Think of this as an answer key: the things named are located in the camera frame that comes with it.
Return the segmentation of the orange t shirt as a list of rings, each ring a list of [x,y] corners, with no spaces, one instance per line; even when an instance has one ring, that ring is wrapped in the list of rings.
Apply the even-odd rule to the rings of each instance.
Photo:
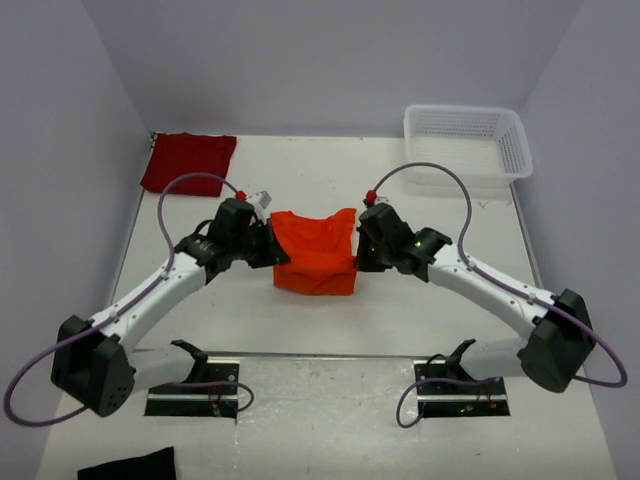
[[[291,211],[271,214],[276,239],[290,258],[273,267],[275,287],[303,295],[349,296],[357,269],[352,252],[356,210],[343,208],[324,219]]]

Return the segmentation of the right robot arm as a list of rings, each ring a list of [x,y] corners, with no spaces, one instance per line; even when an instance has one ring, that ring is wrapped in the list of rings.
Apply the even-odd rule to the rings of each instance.
[[[463,257],[457,244],[437,230],[412,231],[386,203],[367,208],[357,231],[359,271],[394,268],[466,298],[515,331],[505,340],[469,339],[456,347],[444,367],[456,392],[467,393],[489,378],[526,376],[547,391],[562,393],[594,349],[584,331],[590,325],[585,302],[569,289],[554,295],[526,287],[519,297],[513,278]]]

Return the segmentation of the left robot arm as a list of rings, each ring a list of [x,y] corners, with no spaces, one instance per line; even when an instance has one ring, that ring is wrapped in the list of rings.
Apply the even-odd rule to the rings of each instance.
[[[176,385],[187,393],[210,388],[208,356],[184,340],[156,350],[139,342],[190,295],[235,261],[253,269],[288,262],[265,211],[270,195],[225,199],[214,218],[170,247],[167,261],[115,304],[83,320],[72,316],[58,331],[51,381],[101,417],[116,412],[133,393]]]

